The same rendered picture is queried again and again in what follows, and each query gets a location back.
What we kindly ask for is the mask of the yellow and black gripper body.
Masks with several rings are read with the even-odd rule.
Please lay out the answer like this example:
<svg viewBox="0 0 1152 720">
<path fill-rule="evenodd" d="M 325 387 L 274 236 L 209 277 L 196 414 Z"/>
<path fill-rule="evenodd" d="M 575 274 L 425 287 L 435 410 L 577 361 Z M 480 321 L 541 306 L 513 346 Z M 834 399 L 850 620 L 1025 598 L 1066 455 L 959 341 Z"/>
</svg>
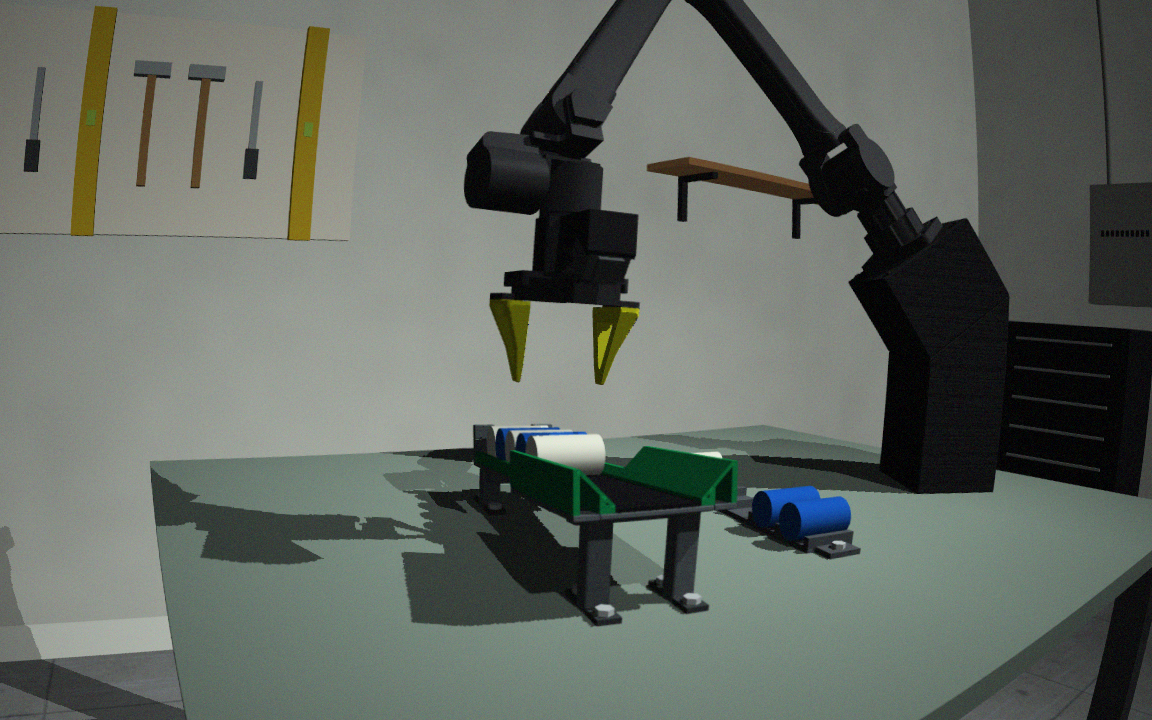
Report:
<svg viewBox="0 0 1152 720">
<path fill-rule="evenodd" d="M 628 293 L 628 279 L 617 285 L 593 285 L 591 281 L 582 281 L 581 275 L 576 274 L 518 270 L 518 272 L 505 272 L 505 286 L 515 287 L 511 287 L 511 293 L 490 293 L 490 300 L 637 306 L 637 309 L 641 306 L 641 302 L 620 301 L 620 293 Z"/>
</svg>

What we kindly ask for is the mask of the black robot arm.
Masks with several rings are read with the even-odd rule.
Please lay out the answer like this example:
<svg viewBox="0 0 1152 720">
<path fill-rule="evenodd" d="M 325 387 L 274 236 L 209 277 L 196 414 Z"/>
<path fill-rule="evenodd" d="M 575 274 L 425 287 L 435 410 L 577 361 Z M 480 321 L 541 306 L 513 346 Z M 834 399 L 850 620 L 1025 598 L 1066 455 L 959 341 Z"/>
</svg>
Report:
<svg viewBox="0 0 1152 720">
<path fill-rule="evenodd" d="M 532 272 L 576 274 L 593 285 L 626 281 L 636 258 L 637 214 L 602 210 L 602 167 L 588 156 L 602 143 L 617 88 L 669 1 L 614 1 L 520 135 L 488 131 L 468 152 L 468 209 L 526 215 L 570 211 L 536 218 Z M 934 240 L 943 227 L 940 219 L 922 223 L 914 209 L 904 209 L 893 191 L 890 159 L 859 124 L 846 129 L 833 118 L 744 1 L 685 3 L 708 20 L 780 111 L 803 150 L 799 167 L 820 209 L 831 217 L 859 211 L 873 252 L 861 266 L 865 274 Z M 826 152 L 841 143 L 847 149 L 829 159 Z"/>
</svg>

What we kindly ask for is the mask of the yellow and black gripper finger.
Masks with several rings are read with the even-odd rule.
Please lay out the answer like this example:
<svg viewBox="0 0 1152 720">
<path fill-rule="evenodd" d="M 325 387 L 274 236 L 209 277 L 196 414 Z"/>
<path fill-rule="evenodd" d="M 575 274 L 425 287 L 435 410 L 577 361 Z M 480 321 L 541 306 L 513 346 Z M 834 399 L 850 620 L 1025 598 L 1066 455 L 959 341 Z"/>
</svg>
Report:
<svg viewBox="0 0 1152 720">
<path fill-rule="evenodd" d="M 521 300 L 520 300 L 521 301 Z M 524 355 L 526 347 L 526 331 L 529 331 L 530 301 L 516 302 L 515 300 L 490 300 L 490 309 L 494 316 L 497 327 L 506 344 L 506 353 L 511 372 L 511 381 L 520 382 L 522 369 L 524 369 Z M 508 320 L 507 320 L 507 316 Z M 509 323 L 509 324 L 508 324 Z M 509 334 L 511 333 L 511 334 Z M 513 343 L 513 344 L 511 344 Z"/>
<path fill-rule="evenodd" d="M 626 342 L 637 316 L 637 306 L 593 306 L 594 382 L 599 386 L 611 372 L 614 356 Z"/>
</svg>

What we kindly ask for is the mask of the blue cylinder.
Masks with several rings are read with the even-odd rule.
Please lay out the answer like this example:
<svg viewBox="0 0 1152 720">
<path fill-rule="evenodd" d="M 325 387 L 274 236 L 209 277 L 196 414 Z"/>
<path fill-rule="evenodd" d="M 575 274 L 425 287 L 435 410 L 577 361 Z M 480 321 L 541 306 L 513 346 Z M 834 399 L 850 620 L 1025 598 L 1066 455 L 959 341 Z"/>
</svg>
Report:
<svg viewBox="0 0 1152 720">
<path fill-rule="evenodd" d="M 753 518 L 758 526 L 774 526 L 780 523 L 780 510 L 785 503 L 820 498 L 813 486 L 794 488 L 765 488 L 753 498 Z"/>
<path fill-rule="evenodd" d="M 847 530 L 850 521 L 851 510 L 844 497 L 788 502 L 780 511 L 780 530 L 786 541 Z"/>
<path fill-rule="evenodd" d="M 515 450 L 524 452 L 526 450 L 526 438 L 529 435 L 579 435 L 588 434 L 586 432 L 540 432 L 540 433 L 518 433 L 516 439 Z"/>
<path fill-rule="evenodd" d="M 497 439 L 495 439 L 497 457 L 500 457 L 500 458 L 503 458 L 503 460 L 506 460 L 506 434 L 507 434 L 508 430 L 561 430 L 561 429 L 559 429 L 559 427 L 544 427 L 544 429 L 498 429 L 497 430 Z"/>
</svg>

